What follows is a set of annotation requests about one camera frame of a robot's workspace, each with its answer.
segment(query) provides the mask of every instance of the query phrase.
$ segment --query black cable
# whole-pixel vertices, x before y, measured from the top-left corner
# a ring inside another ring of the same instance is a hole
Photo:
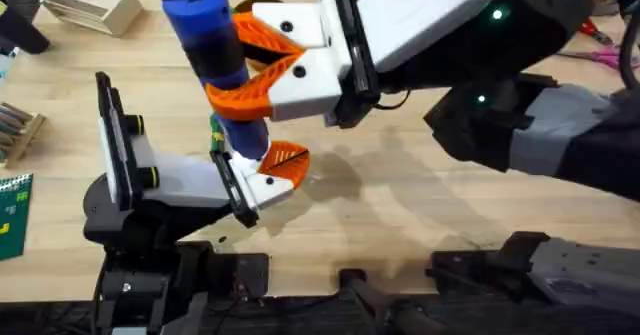
[[[102,286],[102,279],[104,278],[104,269],[107,264],[107,254],[104,255],[104,260],[102,260],[102,266],[100,267],[100,272],[98,273],[98,278],[96,279],[96,288],[93,290],[93,300],[91,302],[91,318],[89,319],[89,327],[91,329],[91,335],[98,335],[98,329],[96,329],[96,322],[98,321],[98,308],[100,302],[100,287]]]
[[[631,21],[629,21],[620,47],[620,76],[629,90],[640,89],[640,82],[631,65],[638,35],[640,35],[640,6],[634,11]]]
[[[218,333],[220,332],[220,329],[222,329],[222,324],[224,324],[224,321],[231,314],[231,310],[233,310],[233,308],[238,306],[239,303],[240,303],[240,299],[238,298],[233,304],[231,304],[231,306],[229,306],[229,308],[227,308],[227,310],[224,311],[224,314],[222,314],[222,316],[220,317],[220,321],[218,322],[218,326],[216,326],[216,330],[213,332],[213,335],[218,335]]]
[[[294,315],[309,309],[312,309],[316,306],[322,305],[324,303],[327,303],[331,300],[335,300],[338,297],[338,294],[335,295],[331,295],[331,296],[327,296],[327,297],[323,297],[322,299],[318,299],[316,301],[304,304],[304,305],[300,305],[298,307],[295,307],[293,309],[289,309],[287,311],[284,312],[280,312],[280,313],[269,313],[269,314],[256,314],[256,315],[238,315],[238,314],[227,314],[227,317],[233,318],[233,319],[240,319],[240,320],[252,320],[252,319],[265,319],[265,318],[277,318],[277,317],[284,317],[284,316],[290,316],[290,315]]]
[[[402,101],[400,101],[398,104],[391,105],[391,106],[375,104],[373,105],[373,108],[377,110],[397,110],[400,107],[402,107],[402,105],[404,105],[404,103],[406,103],[407,100],[409,100],[410,95],[411,95],[411,90],[407,90],[407,93],[405,94],[404,99],[402,99]]]

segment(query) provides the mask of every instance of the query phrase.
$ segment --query blue cylinder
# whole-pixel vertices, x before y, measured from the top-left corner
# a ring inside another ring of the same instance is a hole
[[[203,87],[230,90],[249,80],[229,0],[162,0],[162,7]],[[262,158],[269,146],[263,119],[218,118],[234,150],[246,158]]]

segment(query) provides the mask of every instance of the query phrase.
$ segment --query green book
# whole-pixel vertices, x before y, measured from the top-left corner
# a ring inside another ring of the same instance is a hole
[[[33,174],[0,180],[0,260],[22,255]]]

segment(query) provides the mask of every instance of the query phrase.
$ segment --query black mat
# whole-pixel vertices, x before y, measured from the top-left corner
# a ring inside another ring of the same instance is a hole
[[[476,335],[640,334],[640,319],[590,307],[517,305],[493,296],[421,296],[413,301],[432,319]],[[211,304],[200,334],[368,334],[359,308],[348,299],[265,299],[235,306],[224,316],[231,305]],[[88,335],[90,308],[89,302],[0,305],[0,335]]]

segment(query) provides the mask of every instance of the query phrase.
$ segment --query wooden tabletop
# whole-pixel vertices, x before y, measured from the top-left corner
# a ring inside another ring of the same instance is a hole
[[[41,10],[35,24],[53,47],[39,56],[19,55],[0,88],[3,100],[48,117],[17,168],[0,173],[35,174],[25,252],[0,262],[0,301],[92,294],[103,252],[82,235],[82,199],[104,171],[96,71],[111,76],[128,112],[144,115],[156,149],[208,158],[211,108],[160,0],[141,2],[147,11],[120,39],[60,23]],[[621,38],[617,18],[599,22]],[[570,47],[597,45],[578,35]],[[586,61],[554,57],[535,70],[603,92],[622,87],[615,71]],[[348,131],[325,129],[319,117],[271,124],[273,139],[311,150],[304,185],[263,211],[253,229],[229,217],[189,238],[217,244],[227,236],[222,251],[268,253],[273,295],[331,293],[336,272],[345,267],[367,270],[390,291],[432,291],[423,276],[432,251],[498,248],[518,230],[640,248],[635,203],[447,156],[422,120],[444,92],[416,92],[400,110],[373,112]]]

